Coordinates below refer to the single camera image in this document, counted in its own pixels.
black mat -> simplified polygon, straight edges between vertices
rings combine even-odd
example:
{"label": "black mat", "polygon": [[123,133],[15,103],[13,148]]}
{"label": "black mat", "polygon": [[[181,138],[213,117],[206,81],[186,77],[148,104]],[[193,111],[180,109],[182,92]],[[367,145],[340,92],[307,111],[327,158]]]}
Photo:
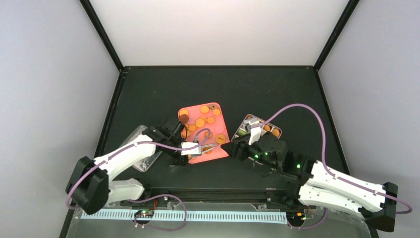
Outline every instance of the black mat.
{"label": "black mat", "polygon": [[[104,153],[118,148],[138,125],[158,125],[176,117],[182,107],[218,102],[231,137],[246,114],[267,119],[288,104],[304,103],[324,121],[327,164],[345,171],[312,67],[132,67],[126,71]],[[282,129],[281,139],[290,149],[320,158],[321,133],[309,111],[292,108],[272,123]],[[153,187],[173,188],[282,189],[285,184],[275,174],[258,176],[249,160],[224,158],[173,169],[169,163],[160,158],[146,173],[129,168],[118,179],[137,178]]]}

orange food piece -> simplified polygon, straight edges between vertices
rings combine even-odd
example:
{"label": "orange food piece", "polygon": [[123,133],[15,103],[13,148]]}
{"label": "orange food piece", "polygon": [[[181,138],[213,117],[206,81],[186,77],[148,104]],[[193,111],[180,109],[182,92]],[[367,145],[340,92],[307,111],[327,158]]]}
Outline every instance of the orange food piece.
{"label": "orange food piece", "polygon": [[224,142],[226,142],[226,136],[220,134],[216,136],[216,142],[219,144],[223,144]]}
{"label": "orange food piece", "polygon": [[191,132],[189,130],[183,129],[182,132],[181,132],[182,138],[187,138],[190,135],[191,135]]}
{"label": "orange food piece", "polygon": [[206,124],[206,121],[204,121],[204,119],[203,119],[203,118],[198,118],[198,119],[196,120],[196,126],[197,126],[198,128],[203,127],[205,124]]}
{"label": "orange food piece", "polygon": [[197,130],[197,126],[196,126],[196,125],[194,125],[194,124],[191,124],[191,125],[189,125],[189,126],[188,126],[188,130],[189,130],[190,132],[194,132],[194,131],[196,131],[196,130]]}
{"label": "orange food piece", "polygon": [[[208,135],[209,135],[209,132],[208,131],[204,132],[204,138],[207,138]],[[209,139],[211,139],[212,137],[213,137],[213,132],[210,132]]]}
{"label": "orange food piece", "polygon": [[[208,149],[211,149],[211,147],[206,147],[206,148],[204,148],[204,149],[203,149],[203,151],[206,151],[206,150],[208,150]],[[207,151],[205,154],[210,154],[212,151],[213,151],[213,150]]]}
{"label": "orange food piece", "polygon": [[218,116],[218,115],[221,114],[220,109],[214,109],[214,110],[212,110],[212,112],[213,112],[213,115],[215,115],[215,116]]}
{"label": "orange food piece", "polygon": [[278,129],[276,129],[276,128],[273,129],[273,131],[271,133],[273,133],[273,135],[275,135],[277,137],[280,137],[280,131]]}
{"label": "orange food piece", "polygon": [[264,125],[263,130],[270,131],[271,127],[269,125]]}
{"label": "orange food piece", "polygon": [[208,117],[207,122],[210,123],[210,124],[213,124],[213,123],[216,122],[216,119],[214,117]]}
{"label": "orange food piece", "polygon": [[182,110],[180,110],[179,111],[179,115],[181,116],[181,115],[187,115],[188,116],[188,110],[186,110],[186,109],[182,109]]}
{"label": "orange food piece", "polygon": [[207,107],[207,106],[202,106],[202,107],[200,107],[200,112],[201,113],[203,113],[203,114],[206,114],[206,113],[208,113],[210,111],[210,108],[209,107]]}

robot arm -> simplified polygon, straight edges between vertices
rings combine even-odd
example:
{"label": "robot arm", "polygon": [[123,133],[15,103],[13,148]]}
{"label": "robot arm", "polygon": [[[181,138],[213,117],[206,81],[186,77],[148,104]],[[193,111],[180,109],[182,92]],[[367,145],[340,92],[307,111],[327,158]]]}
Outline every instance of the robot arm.
{"label": "robot arm", "polygon": [[88,157],[83,157],[77,162],[73,174],[70,177],[66,187],[67,194],[87,171],[101,164],[81,181],[79,186],[71,194],[71,199],[87,214],[96,213],[105,204],[110,202],[140,198],[144,188],[139,181],[135,179],[125,181],[113,180],[121,172],[138,162],[142,164],[141,171],[145,172],[162,152],[169,154],[173,158],[173,165],[186,165],[188,163],[188,157],[181,154],[180,151],[173,151],[154,144],[144,143],[153,141],[177,148],[191,147],[191,144],[185,145],[183,143],[184,139],[180,135],[182,129],[182,123],[177,119],[172,119],[162,126],[147,128],[128,144],[109,154],[93,160]]}
{"label": "robot arm", "polygon": [[243,161],[251,158],[270,166],[288,181],[288,192],[277,202],[286,206],[316,205],[349,213],[382,231],[394,230],[396,203],[388,198],[370,193],[336,177],[374,191],[397,196],[398,187],[390,182],[384,185],[369,183],[332,168],[328,174],[322,162],[300,153],[289,151],[286,143],[271,133],[266,133],[251,145],[252,133],[245,134],[222,145],[230,156]]}

metal frame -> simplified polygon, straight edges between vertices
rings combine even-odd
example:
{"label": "metal frame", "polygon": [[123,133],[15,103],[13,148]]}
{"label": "metal frame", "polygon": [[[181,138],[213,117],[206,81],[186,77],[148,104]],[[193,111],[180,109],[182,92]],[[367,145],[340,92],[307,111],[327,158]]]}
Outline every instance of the metal frame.
{"label": "metal frame", "polygon": [[[108,51],[109,55],[111,56],[112,60],[114,61],[115,66],[117,67],[118,71],[120,72],[119,76],[118,76],[118,80],[117,80],[117,84],[114,90],[114,93],[112,95],[112,100],[111,103],[109,105],[109,109],[105,118],[105,122],[101,131],[101,135],[100,135],[100,139],[97,145],[97,148],[95,150],[95,157],[97,156],[101,156],[102,153],[104,152],[104,146],[105,146],[105,142],[107,139],[107,135],[109,132],[109,127],[111,125],[112,122],[112,118],[114,115],[114,112],[116,110],[116,106],[117,106],[117,101],[118,98],[120,96],[121,93],[121,89],[122,86],[124,84],[124,79],[125,79],[125,74],[127,73],[127,67],[124,67],[124,65],[122,64],[121,60],[118,57],[117,52],[115,51],[115,48],[112,46],[112,43],[108,37],[108,35],[106,34],[106,31],[104,29],[104,27],[101,24],[101,21],[99,20],[98,16],[95,13],[95,10],[91,4],[91,2],[89,0],[80,0],[80,3],[82,4],[83,8],[85,9],[88,17],[90,18],[93,26],[95,27],[99,37],[101,38],[104,46],[106,47],[106,50]],[[326,96],[325,96],[325,92],[323,90],[322,87],[322,83],[321,83],[321,79],[319,77],[318,71],[321,69],[322,64],[325,62],[326,58],[328,57],[328,54],[330,53],[330,51],[332,50],[335,42],[337,41],[340,33],[343,31],[347,21],[350,19],[351,14],[353,13],[354,9],[356,8],[357,4],[359,3],[359,0],[349,0],[349,2],[347,3],[343,13],[341,14],[337,24],[335,25],[330,37],[328,38],[324,48],[322,49],[321,54],[319,55],[316,63],[314,64],[314,74],[317,78],[318,81],[318,85],[319,85],[319,89],[321,90],[321,94],[324,100],[324,104],[326,106],[327,112],[328,112],[328,117],[331,121],[332,127],[333,127],[333,132],[334,132],[334,136],[337,140],[337,146],[340,150],[340,154],[342,157],[342,160],[345,164],[345,168],[346,168],[346,173],[350,174],[349,168],[347,166],[347,162],[345,160],[344,157],[344,153],[341,147],[341,143],[339,141],[338,138],[338,134],[337,134],[337,130],[335,128],[334,122],[332,120],[332,116],[331,116],[331,112],[329,110],[329,106],[326,100]],[[67,236],[67,232],[69,229],[69,225],[71,223],[73,217],[73,210],[69,210],[66,218],[64,220],[64,224],[60,233],[60,238],[65,238]],[[376,231],[376,229],[372,229],[371,227],[369,227],[370,230],[370,235],[372,238],[379,238],[378,233]]]}

pink tray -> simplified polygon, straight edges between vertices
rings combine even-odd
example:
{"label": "pink tray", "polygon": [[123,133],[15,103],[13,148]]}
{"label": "pink tray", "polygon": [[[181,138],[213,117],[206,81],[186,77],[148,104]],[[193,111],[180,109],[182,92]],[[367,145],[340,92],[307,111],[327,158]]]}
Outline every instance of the pink tray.
{"label": "pink tray", "polygon": [[[209,112],[206,113],[206,114],[203,114],[203,113],[200,112],[200,108],[202,106],[207,106],[209,104],[216,104],[218,109],[221,111],[220,115],[213,115],[212,110],[209,110]],[[229,136],[227,134],[226,125],[225,125],[224,119],[223,119],[223,112],[222,112],[222,109],[220,108],[220,105],[218,103],[206,103],[206,104],[181,108],[178,111],[178,117],[180,117],[179,113],[181,112],[181,110],[184,110],[184,109],[188,111],[189,120],[188,120],[187,124],[195,124],[195,121],[201,116],[214,117],[215,118],[215,122],[213,124],[210,124],[210,123],[206,122],[206,124],[203,127],[197,128],[197,130],[191,132],[191,134],[186,138],[186,141],[192,142],[194,140],[194,136],[197,134],[197,132],[199,130],[203,129],[203,128],[208,128],[213,133],[213,137],[208,139],[205,142],[205,145],[216,143],[217,136],[221,135],[221,134],[226,137],[226,141],[224,143],[227,143],[227,142],[230,141]],[[205,138],[204,132],[200,133],[200,135],[198,136],[198,140],[203,141],[204,138]],[[223,157],[227,157],[227,156],[228,156],[228,154],[224,150],[221,149],[220,145],[218,145],[217,148],[214,148],[211,151],[210,154],[203,154],[201,156],[195,157],[195,158],[191,159],[188,163],[195,164],[195,163],[200,163],[200,162],[209,161],[209,160],[215,160],[215,159],[219,159],[219,158],[223,158]]]}

